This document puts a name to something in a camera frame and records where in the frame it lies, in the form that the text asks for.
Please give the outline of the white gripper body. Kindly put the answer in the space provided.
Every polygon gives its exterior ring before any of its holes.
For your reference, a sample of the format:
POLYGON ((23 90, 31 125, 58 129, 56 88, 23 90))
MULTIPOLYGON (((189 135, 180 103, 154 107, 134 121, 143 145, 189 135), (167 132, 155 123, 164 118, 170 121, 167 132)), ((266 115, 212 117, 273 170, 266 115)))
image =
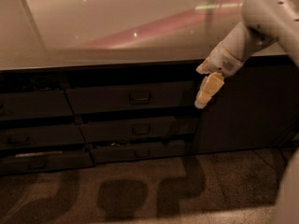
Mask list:
POLYGON ((231 77, 244 65, 243 61, 237 59, 223 42, 220 42, 207 56, 207 58, 196 68, 201 75, 215 72, 222 73, 224 77, 231 77))

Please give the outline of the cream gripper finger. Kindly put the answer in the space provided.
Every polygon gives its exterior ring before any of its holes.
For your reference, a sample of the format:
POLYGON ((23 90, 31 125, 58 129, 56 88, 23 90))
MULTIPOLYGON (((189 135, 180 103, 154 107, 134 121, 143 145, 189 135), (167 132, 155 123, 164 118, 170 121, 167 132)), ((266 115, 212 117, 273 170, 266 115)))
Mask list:
POLYGON ((224 76, 222 73, 214 72, 205 77, 200 85, 199 92, 196 94, 195 107, 203 109, 223 85, 224 76))

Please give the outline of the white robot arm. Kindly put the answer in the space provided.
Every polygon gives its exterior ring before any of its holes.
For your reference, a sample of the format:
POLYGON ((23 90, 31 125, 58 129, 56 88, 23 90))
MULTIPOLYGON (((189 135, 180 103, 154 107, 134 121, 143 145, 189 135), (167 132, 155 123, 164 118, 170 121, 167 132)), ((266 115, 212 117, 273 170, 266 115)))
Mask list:
MULTIPOLYGON (((299 67, 298 13, 290 0, 244 0, 242 21, 196 68, 205 76, 194 105, 202 109, 254 53, 277 43, 299 67)), ((299 150, 281 180, 276 210, 269 224, 299 224, 299 150)))

